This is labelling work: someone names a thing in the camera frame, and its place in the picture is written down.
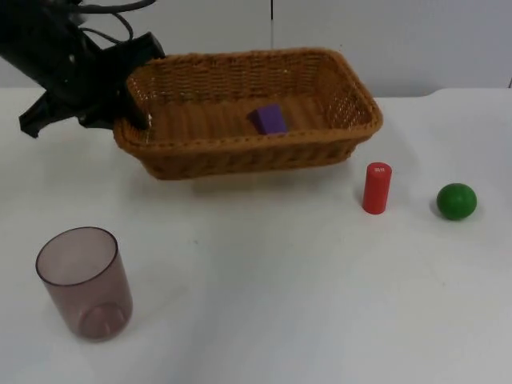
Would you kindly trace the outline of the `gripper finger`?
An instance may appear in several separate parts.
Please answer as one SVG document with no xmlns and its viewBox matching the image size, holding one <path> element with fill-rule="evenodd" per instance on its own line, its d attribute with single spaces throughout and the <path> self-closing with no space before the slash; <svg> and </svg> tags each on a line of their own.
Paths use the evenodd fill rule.
<svg viewBox="0 0 512 384">
<path fill-rule="evenodd" d="M 149 128 L 148 117 L 138 107 L 126 85 L 118 90 L 118 104 L 121 116 L 128 120 L 132 127 L 137 130 Z"/>
<path fill-rule="evenodd" d="M 113 130 L 117 114 L 83 114 L 78 116 L 79 124 L 86 129 Z"/>
</svg>

